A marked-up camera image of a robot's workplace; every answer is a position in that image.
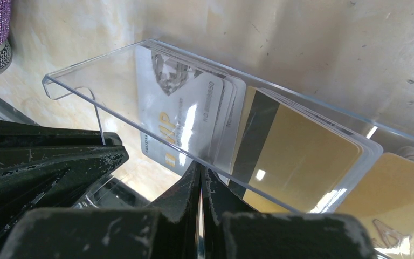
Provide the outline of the silver credit card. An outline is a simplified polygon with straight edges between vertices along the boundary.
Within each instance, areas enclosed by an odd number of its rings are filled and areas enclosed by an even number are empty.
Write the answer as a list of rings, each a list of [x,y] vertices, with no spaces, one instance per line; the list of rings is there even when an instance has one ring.
[[[179,175],[193,156],[229,172],[245,82],[147,46],[135,65],[142,153]]]

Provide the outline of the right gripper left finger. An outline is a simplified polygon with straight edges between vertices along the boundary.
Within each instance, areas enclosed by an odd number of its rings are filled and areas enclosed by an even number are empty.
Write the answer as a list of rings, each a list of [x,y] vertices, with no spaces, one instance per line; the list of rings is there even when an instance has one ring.
[[[145,207],[37,208],[7,238],[0,258],[182,258],[194,249],[201,166]]]

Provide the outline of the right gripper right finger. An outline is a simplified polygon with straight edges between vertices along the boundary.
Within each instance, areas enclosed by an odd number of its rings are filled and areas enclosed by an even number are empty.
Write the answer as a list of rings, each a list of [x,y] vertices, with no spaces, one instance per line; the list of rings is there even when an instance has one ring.
[[[262,213],[203,170],[207,258],[376,258],[368,232],[348,214]]]

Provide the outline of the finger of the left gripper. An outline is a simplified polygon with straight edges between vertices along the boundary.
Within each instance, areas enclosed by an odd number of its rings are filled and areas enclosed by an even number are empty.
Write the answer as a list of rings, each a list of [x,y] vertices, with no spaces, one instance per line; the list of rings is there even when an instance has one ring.
[[[50,128],[0,120],[0,147],[118,146],[122,140],[113,132]]]
[[[0,248],[26,212],[74,205],[128,158],[119,145],[0,148]]]

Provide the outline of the clear plastic card box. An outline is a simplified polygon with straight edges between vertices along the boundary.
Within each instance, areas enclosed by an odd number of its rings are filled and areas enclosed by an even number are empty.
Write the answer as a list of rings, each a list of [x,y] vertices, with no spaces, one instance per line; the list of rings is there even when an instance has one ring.
[[[377,258],[414,258],[414,136],[145,40],[45,75],[46,95],[120,120],[130,154],[176,174],[193,162],[261,212],[346,213]]]

